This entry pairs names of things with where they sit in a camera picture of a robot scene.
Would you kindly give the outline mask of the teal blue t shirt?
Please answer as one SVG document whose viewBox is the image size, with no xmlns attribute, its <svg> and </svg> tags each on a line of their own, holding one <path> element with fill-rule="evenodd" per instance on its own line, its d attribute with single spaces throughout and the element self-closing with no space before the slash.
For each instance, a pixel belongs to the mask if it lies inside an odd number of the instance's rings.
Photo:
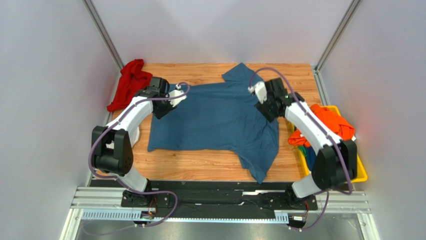
<svg viewBox="0 0 426 240">
<path fill-rule="evenodd" d="M 228 150 L 262 183 L 279 152 L 279 123 L 268 121 L 248 91 L 261 77 L 240 63 L 223 82 L 193 85 L 186 99 L 164 117 L 151 121 L 147 150 Z"/>
</svg>

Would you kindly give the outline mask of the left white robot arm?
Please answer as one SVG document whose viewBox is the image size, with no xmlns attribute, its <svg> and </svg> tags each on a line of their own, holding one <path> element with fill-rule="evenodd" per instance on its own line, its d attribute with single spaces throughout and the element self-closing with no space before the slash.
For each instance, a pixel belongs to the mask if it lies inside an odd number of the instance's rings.
<svg viewBox="0 0 426 240">
<path fill-rule="evenodd" d="M 92 130 L 89 169 L 94 175 L 101 171 L 102 178 L 124 185 L 122 206 L 148 207 L 155 203 L 150 180 L 134 167 L 133 147 L 140 138 L 139 126 L 150 115 L 161 119 L 176 109 L 187 93 L 180 84 L 170 89 L 166 79 L 153 77 L 147 87 L 136 91 L 116 119 Z"/>
</svg>

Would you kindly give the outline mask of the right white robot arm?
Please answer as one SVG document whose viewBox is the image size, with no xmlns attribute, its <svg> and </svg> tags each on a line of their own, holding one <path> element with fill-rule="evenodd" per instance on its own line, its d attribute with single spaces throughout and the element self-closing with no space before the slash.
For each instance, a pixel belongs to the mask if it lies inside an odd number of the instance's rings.
<svg viewBox="0 0 426 240">
<path fill-rule="evenodd" d="M 311 173 L 286 188 L 285 200 L 289 205 L 344 183 L 351 184 L 358 176 L 355 142 L 332 132 L 298 92 L 284 87 L 281 78 L 259 81 L 249 86 L 248 91 L 257 97 L 255 107 L 269 122 L 285 118 L 302 133 L 316 154 Z"/>
</svg>

